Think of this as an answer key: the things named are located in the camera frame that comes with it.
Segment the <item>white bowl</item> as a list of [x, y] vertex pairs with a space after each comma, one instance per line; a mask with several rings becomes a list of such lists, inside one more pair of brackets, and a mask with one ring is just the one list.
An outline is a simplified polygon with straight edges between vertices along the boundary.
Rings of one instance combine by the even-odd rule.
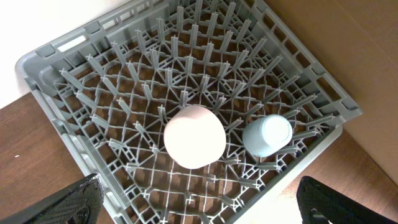
[[186, 169], [217, 161], [226, 147], [226, 133], [214, 113], [202, 106], [186, 106], [166, 125], [164, 144], [169, 156]]

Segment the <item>light blue cup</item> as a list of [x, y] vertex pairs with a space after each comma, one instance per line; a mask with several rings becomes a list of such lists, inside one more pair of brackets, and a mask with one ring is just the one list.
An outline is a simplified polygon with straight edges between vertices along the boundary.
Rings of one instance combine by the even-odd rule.
[[243, 131], [243, 144], [257, 157], [267, 157], [286, 146], [293, 129], [283, 116], [272, 114], [249, 123]]

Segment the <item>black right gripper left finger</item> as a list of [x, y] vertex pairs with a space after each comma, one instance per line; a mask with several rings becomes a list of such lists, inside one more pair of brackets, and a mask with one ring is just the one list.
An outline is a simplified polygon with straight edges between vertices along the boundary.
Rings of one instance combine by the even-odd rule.
[[104, 202], [98, 173], [90, 174], [43, 200], [1, 220], [3, 224], [97, 222]]

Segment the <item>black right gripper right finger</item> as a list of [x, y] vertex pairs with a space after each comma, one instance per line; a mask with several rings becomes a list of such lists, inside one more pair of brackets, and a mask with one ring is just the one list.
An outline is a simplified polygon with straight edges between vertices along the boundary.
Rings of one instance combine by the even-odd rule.
[[301, 178], [296, 198], [304, 224], [397, 224], [309, 176]]

